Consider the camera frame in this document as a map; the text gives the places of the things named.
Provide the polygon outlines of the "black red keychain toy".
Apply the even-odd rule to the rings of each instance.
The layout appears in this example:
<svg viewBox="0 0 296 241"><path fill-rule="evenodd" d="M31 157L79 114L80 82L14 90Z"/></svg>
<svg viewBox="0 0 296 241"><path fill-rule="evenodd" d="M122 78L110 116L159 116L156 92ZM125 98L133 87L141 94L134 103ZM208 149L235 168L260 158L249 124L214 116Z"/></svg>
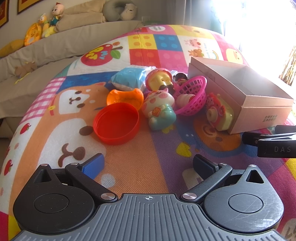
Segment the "black red keychain toy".
<svg viewBox="0 0 296 241"><path fill-rule="evenodd" d="M173 76L173 80L175 83L177 83L177 85L181 86L188 81L188 78L187 75L185 75L185 73L179 72Z"/></svg>

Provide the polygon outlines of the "grey bear neck pillow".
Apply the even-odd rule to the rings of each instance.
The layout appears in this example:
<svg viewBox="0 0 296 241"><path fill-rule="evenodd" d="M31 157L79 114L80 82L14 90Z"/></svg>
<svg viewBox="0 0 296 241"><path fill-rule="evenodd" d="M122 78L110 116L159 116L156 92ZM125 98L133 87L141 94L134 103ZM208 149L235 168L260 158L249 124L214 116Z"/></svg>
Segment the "grey bear neck pillow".
<svg viewBox="0 0 296 241"><path fill-rule="evenodd" d="M137 15L137 6L132 1L112 0L104 4L102 13L108 22L130 21Z"/></svg>

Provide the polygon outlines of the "pink pig toy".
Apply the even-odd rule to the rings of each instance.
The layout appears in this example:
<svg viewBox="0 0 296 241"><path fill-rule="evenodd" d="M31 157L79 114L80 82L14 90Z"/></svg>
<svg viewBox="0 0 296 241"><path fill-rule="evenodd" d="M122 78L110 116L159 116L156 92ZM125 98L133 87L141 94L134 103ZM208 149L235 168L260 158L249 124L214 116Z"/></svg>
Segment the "pink pig toy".
<svg viewBox="0 0 296 241"><path fill-rule="evenodd" d="M174 105L175 99L168 88L152 91L147 95L142 105L142 112L149 119L151 130L165 129L176 121Z"/></svg>

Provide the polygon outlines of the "small brown plush toy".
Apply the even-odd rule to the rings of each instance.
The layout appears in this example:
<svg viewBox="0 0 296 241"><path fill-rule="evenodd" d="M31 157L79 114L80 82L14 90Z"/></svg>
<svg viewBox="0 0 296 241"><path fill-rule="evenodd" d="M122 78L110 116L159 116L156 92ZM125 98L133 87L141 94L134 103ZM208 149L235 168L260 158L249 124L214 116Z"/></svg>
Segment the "small brown plush toy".
<svg viewBox="0 0 296 241"><path fill-rule="evenodd" d="M26 62L24 65L15 67L15 76L20 78L25 77L27 74L35 71L37 65L34 62Z"/></svg>

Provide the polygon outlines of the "folded beige blanket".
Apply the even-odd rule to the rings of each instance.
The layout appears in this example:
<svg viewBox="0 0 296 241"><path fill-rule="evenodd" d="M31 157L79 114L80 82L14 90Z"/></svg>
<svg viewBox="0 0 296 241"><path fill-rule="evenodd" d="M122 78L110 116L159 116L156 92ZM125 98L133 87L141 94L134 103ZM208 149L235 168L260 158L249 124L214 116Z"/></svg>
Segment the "folded beige blanket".
<svg viewBox="0 0 296 241"><path fill-rule="evenodd" d="M99 0L87 1L65 9L55 26L55 31L63 32L73 28L106 22L102 12L105 2Z"/></svg>

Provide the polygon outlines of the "framed red picture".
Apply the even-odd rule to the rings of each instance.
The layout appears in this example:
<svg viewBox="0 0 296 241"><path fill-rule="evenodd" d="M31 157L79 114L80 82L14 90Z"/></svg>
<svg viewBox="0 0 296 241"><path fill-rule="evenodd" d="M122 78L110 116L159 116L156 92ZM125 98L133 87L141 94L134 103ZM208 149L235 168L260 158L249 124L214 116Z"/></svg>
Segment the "framed red picture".
<svg viewBox="0 0 296 241"><path fill-rule="evenodd" d="M0 0L0 28L9 21L9 0Z"/></svg>
<svg viewBox="0 0 296 241"><path fill-rule="evenodd" d="M42 0L18 0L18 5L17 5L17 14L22 13L26 9L32 7L33 5L37 4Z"/></svg>

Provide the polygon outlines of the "pink gold cupcake toy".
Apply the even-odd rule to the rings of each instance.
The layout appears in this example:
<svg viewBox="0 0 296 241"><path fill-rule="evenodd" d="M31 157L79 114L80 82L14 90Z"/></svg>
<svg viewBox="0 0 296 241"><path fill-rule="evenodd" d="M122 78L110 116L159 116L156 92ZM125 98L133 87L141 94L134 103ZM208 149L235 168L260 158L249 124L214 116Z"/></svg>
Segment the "pink gold cupcake toy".
<svg viewBox="0 0 296 241"><path fill-rule="evenodd" d="M170 94L174 94L173 77L165 68L156 68L152 70L145 78L145 85L149 91L168 89Z"/></svg>

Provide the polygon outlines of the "pink plastic net scoop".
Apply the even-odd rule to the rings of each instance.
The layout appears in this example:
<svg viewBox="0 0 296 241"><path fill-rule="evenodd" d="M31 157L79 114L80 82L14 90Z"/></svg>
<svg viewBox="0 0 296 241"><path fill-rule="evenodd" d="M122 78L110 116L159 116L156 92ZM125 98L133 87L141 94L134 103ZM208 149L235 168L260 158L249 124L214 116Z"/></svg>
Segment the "pink plastic net scoop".
<svg viewBox="0 0 296 241"><path fill-rule="evenodd" d="M206 103L206 85L207 79L204 76L195 76L181 85L174 82L175 114L183 116L197 114Z"/></svg>

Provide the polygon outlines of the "orange plastic toy piece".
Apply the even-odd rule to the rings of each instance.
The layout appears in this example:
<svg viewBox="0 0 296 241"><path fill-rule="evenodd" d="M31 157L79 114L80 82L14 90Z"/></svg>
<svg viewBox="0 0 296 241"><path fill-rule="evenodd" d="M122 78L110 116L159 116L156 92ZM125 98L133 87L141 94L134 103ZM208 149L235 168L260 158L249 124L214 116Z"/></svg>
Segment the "orange plastic toy piece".
<svg viewBox="0 0 296 241"><path fill-rule="evenodd" d="M144 102L143 92L135 88L132 91L120 91L120 90L111 90L107 96L106 103L107 105L115 103L128 103L134 106L137 110L140 110Z"/></svg>

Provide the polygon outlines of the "red plastic lid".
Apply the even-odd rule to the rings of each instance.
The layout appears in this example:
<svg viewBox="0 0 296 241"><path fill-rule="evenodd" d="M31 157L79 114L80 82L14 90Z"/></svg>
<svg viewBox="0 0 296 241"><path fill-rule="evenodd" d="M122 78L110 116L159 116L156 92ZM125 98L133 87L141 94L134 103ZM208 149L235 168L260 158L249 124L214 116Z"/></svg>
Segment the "red plastic lid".
<svg viewBox="0 0 296 241"><path fill-rule="evenodd" d="M140 127L138 110L128 103L104 107L94 118L93 130L105 144L122 145L132 140Z"/></svg>

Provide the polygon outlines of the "yellow toy camera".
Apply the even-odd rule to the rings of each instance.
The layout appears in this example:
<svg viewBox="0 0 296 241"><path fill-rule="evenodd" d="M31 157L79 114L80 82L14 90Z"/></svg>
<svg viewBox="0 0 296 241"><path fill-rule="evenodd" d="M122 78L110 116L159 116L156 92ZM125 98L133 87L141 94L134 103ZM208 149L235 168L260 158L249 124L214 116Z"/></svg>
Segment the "yellow toy camera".
<svg viewBox="0 0 296 241"><path fill-rule="evenodd" d="M234 111L220 94L209 93L206 100L206 117L218 131L227 131L234 120Z"/></svg>

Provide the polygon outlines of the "pink cardboard box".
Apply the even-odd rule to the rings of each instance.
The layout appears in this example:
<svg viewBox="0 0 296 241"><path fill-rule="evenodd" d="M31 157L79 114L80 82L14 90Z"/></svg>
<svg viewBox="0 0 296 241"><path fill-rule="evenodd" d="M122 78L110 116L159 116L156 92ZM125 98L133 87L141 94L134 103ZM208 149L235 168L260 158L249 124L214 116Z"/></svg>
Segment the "pink cardboard box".
<svg viewBox="0 0 296 241"><path fill-rule="evenodd" d="M193 57L188 77L204 76L206 94L214 94L228 104L234 114L229 134L282 125L293 106L293 97L279 79L269 80L247 65Z"/></svg>

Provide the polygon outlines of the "beige sofa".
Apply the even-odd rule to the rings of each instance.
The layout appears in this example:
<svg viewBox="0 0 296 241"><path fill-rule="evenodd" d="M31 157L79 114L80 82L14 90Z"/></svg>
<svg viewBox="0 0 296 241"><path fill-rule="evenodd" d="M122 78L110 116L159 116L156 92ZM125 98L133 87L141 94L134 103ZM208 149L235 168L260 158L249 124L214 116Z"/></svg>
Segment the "beige sofa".
<svg viewBox="0 0 296 241"><path fill-rule="evenodd" d="M118 36L142 27L141 21L118 21L66 30L23 47L1 59L1 138L12 138L21 118L61 70L79 56ZM23 78L15 67L34 62Z"/></svg>

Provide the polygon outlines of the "yellow pillow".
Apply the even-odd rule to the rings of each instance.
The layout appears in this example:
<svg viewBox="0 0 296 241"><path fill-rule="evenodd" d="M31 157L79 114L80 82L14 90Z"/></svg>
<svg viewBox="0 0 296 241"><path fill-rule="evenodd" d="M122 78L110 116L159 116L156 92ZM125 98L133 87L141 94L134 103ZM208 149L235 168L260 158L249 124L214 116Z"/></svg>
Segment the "yellow pillow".
<svg viewBox="0 0 296 241"><path fill-rule="evenodd" d="M5 45L3 48L0 49L0 57L3 58L5 56L8 56L9 54L17 51L18 49L22 48L24 46L24 40L23 39L17 39L9 42L7 45Z"/></svg>

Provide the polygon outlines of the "cream swirl toy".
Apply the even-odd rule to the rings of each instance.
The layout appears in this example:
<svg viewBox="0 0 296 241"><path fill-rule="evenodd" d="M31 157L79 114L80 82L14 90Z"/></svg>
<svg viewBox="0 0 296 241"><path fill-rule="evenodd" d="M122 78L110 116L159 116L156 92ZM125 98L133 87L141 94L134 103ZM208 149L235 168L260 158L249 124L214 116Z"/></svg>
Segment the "cream swirl toy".
<svg viewBox="0 0 296 241"><path fill-rule="evenodd" d="M185 107L192 99L195 98L194 94L180 94L176 99L178 108Z"/></svg>

